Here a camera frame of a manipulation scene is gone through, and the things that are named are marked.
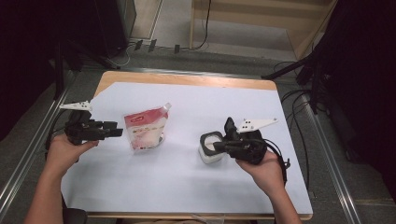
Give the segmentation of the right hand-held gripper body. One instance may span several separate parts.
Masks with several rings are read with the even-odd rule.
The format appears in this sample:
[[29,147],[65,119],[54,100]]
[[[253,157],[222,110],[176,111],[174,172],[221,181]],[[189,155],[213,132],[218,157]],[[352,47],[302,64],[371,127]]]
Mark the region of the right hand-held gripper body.
[[278,152],[263,139],[260,128],[274,124],[277,119],[244,119],[238,126],[230,119],[230,156],[240,161],[259,164],[267,149]]

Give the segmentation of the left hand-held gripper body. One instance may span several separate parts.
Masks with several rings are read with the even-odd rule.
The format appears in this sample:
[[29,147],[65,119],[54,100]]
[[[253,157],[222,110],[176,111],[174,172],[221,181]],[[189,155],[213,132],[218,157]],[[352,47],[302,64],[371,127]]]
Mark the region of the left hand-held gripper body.
[[68,121],[64,125],[64,133],[73,145],[81,145],[83,141],[97,141],[106,138],[106,130],[102,121],[91,119],[92,106],[88,101],[62,104],[61,109],[70,110]]

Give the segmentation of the clear jar with black lid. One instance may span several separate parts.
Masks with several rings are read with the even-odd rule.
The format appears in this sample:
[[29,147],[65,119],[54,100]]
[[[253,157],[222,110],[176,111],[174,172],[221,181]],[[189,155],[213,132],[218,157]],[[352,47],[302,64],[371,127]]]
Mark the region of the clear jar with black lid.
[[205,164],[213,163],[221,160],[226,153],[217,152],[213,144],[215,142],[227,142],[237,141],[240,139],[239,133],[237,132],[237,128],[233,122],[231,117],[226,119],[224,124],[225,135],[222,135],[221,132],[211,132],[204,133],[200,137],[200,145],[198,148],[199,154],[201,156],[202,161]]

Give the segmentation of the red and white spouted pouch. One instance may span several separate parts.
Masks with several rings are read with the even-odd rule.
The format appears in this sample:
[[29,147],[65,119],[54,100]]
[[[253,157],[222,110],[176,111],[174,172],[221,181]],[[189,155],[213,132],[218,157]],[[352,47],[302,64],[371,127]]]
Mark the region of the red and white spouted pouch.
[[124,117],[125,128],[132,150],[147,150],[157,147],[164,139],[163,129],[172,105],[145,110]]

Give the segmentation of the person's left hand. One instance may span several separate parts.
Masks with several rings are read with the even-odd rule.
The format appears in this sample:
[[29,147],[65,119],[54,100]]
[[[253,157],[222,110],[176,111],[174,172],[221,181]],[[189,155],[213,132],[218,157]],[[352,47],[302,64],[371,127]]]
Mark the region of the person's left hand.
[[45,169],[63,176],[83,153],[98,145],[98,141],[88,141],[75,146],[69,142],[65,134],[57,135],[50,143]]

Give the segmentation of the person's right hand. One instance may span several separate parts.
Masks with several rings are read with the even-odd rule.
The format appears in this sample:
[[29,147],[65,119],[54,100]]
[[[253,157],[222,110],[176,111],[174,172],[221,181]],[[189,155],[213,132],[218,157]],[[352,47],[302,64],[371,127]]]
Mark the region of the person's right hand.
[[236,160],[250,174],[256,185],[270,198],[284,188],[283,175],[275,153],[267,151],[258,165]]

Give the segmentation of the black metal stand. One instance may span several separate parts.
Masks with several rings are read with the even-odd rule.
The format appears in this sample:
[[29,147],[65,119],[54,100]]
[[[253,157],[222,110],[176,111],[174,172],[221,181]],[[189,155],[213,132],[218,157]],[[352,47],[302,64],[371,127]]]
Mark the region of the black metal stand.
[[300,61],[292,63],[273,74],[264,75],[262,76],[262,79],[274,80],[278,77],[282,77],[290,71],[301,68],[301,71],[298,73],[296,78],[297,84],[305,85],[308,81],[311,81],[311,89],[308,91],[310,94],[309,105],[312,111],[317,114],[319,81],[324,75],[323,63],[325,61],[326,54],[326,49],[315,47],[308,56],[304,57]]
[[58,100],[61,94],[65,91],[64,84],[64,61],[72,70],[80,71],[82,68],[82,61],[78,57],[79,53],[85,54],[95,62],[101,64],[104,68],[115,70],[115,67],[106,62],[100,56],[94,54],[91,50],[80,45],[76,41],[69,39],[59,39],[55,45],[54,53],[54,70],[55,70],[55,93],[54,100]]

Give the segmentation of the dark curtain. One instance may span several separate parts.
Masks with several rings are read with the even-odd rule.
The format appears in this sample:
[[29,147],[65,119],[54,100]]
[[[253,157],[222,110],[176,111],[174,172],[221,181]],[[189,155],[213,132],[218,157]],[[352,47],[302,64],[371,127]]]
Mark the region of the dark curtain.
[[72,0],[0,0],[0,141],[54,82],[61,19]]
[[396,202],[396,0],[338,0],[319,45],[347,157],[374,167]]

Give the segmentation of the black cabinet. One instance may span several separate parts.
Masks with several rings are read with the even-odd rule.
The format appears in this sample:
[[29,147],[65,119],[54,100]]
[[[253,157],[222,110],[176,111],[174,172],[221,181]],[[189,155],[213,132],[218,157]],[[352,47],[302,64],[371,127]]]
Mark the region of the black cabinet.
[[134,0],[94,0],[104,43],[104,55],[114,56],[128,46],[136,9]]

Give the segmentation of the metal floor rail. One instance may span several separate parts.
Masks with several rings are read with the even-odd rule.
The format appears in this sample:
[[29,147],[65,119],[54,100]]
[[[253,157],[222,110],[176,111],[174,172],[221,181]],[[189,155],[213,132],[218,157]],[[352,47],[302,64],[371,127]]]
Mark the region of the metal floor rail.
[[0,224],[6,223],[36,157],[43,155],[50,125],[76,78],[72,72],[65,76],[65,89],[57,100],[53,99],[55,86],[50,85],[0,141]]
[[186,75],[186,76],[205,76],[205,77],[231,77],[243,79],[258,79],[261,80],[260,75],[240,75],[240,74],[226,74],[217,72],[202,72],[202,71],[181,71],[171,69],[154,69],[154,68],[126,68],[118,70],[119,72],[136,72],[136,73],[152,73],[152,74],[168,74],[168,75]]
[[350,194],[347,183],[341,173],[336,159],[332,154],[332,148],[329,144],[329,141],[327,140],[327,137],[325,136],[325,132],[323,131],[323,128],[319,122],[318,116],[313,112],[312,109],[307,109],[306,114],[309,117],[311,125],[313,126],[313,130],[317,136],[319,148],[322,151],[325,164],[328,168],[338,201],[343,208],[347,223],[362,224],[353,197]]

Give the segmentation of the light wooden shelf frame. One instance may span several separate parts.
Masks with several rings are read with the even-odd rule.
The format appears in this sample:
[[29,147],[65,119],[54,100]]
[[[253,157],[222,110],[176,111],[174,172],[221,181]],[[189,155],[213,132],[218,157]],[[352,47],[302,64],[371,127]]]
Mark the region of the light wooden shelf frame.
[[193,47],[196,20],[282,28],[297,59],[323,32],[338,0],[191,0],[189,47]]

